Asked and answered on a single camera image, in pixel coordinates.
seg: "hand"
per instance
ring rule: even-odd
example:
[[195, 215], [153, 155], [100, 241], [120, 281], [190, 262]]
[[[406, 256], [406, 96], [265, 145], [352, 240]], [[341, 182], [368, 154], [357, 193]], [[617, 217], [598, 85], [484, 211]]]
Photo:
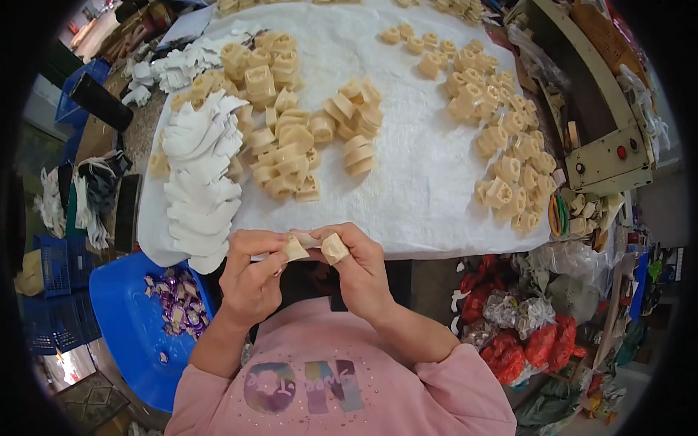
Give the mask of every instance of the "hand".
[[[237, 230], [230, 237], [228, 261], [218, 281], [223, 306], [230, 321], [249, 330], [281, 305], [280, 271], [288, 261], [283, 250], [286, 235], [266, 230]], [[267, 259], [250, 264], [251, 256], [272, 253]]]
[[310, 235], [324, 239], [332, 233], [337, 233], [351, 252], [351, 256], [334, 265], [339, 272], [344, 304], [351, 313], [373, 323], [394, 305], [385, 273], [383, 247], [353, 223], [328, 225], [313, 230]]

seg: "person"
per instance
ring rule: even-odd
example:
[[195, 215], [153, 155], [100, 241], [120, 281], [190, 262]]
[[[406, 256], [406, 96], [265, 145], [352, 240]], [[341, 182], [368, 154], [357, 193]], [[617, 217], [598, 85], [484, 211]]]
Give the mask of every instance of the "person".
[[[348, 312], [327, 297], [281, 304], [284, 234], [238, 230], [220, 279], [223, 303], [194, 347], [169, 435], [513, 435], [502, 386], [470, 344], [394, 302], [383, 248], [352, 223], [336, 232]], [[317, 249], [309, 250], [321, 260]], [[272, 253], [251, 264], [251, 256]], [[240, 355], [260, 323], [249, 362]]]

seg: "black cylinder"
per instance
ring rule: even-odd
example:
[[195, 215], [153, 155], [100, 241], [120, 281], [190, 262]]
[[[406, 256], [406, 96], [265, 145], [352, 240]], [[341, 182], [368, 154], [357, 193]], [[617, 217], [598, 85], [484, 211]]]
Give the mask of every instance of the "black cylinder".
[[119, 132], [125, 131], [133, 120], [133, 111], [87, 73], [80, 75], [69, 96], [72, 101]]

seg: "blue crate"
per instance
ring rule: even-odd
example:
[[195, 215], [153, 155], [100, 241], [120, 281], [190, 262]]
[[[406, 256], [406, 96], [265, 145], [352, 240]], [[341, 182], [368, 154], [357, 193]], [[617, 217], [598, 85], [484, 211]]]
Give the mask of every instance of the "blue crate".
[[71, 236], [66, 238], [68, 243], [68, 277], [70, 288], [75, 290], [89, 285], [89, 275], [94, 269], [92, 253], [87, 251], [85, 238]]
[[[179, 266], [187, 268], [186, 262]], [[172, 413], [175, 390], [194, 348], [188, 334], [167, 336], [162, 330], [162, 308], [145, 295], [143, 277], [162, 275], [144, 253], [133, 253], [92, 271], [89, 291], [104, 341], [129, 387], [151, 407]], [[203, 280], [190, 270], [209, 317], [213, 306]], [[159, 352], [170, 361], [163, 365]]]
[[50, 236], [35, 236], [34, 249], [37, 248], [41, 249], [44, 295], [49, 297], [70, 294], [68, 242]]
[[80, 292], [75, 295], [75, 307], [77, 308], [77, 318], [82, 332], [82, 341], [89, 344], [95, 339], [102, 337], [97, 319], [94, 317], [92, 301], [89, 292]]
[[32, 354], [36, 356], [54, 356], [56, 343], [48, 315], [48, 304], [43, 295], [19, 295], [24, 313], [24, 330], [29, 338]]
[[66, 81], [63, 83], [63, 92], [61, 93], [61, 100], [58, 102], [58, 108], [56, 109], [55, 121], [60, 124], [70, 124], [77, 129], [82, 129], [87, 124], [87, 117], [89, 116], [88, 111], [82, 109], [80, 105], [73, 102], [68, 95], [73, 89], [73, 86], [80, 79], [83, 71], [87, 71], [87, 74], [91, 75], [99, 84], [104, 84], [109, 74], [110, 67], [101, 61], [92, 61], [86, 65], [81, 66], [73, 74], [71, 74]]
[[69, 137], [66, 141], [66, 146], [63, 148], [63, 155], [61, 156], [61, 165], [68, 162], [75, 163], [77, 148], [80, 146], [83, 130], [84, 129], [76, 130], [75, 133], [73, 133], [73, 136]]

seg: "sleeve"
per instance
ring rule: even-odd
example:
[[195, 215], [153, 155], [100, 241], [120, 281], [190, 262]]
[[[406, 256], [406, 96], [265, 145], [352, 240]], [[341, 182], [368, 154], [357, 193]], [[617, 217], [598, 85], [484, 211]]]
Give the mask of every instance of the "sleeve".
[[194, 365], [187, 366], [177, 384], [165, 436], [206, 434], [230, 383]]
[[460, 344], [440, 363], [418, 363], [431, 397], [472, 434], [513, 435], [517, 420], [502, 386], [471, 344]]

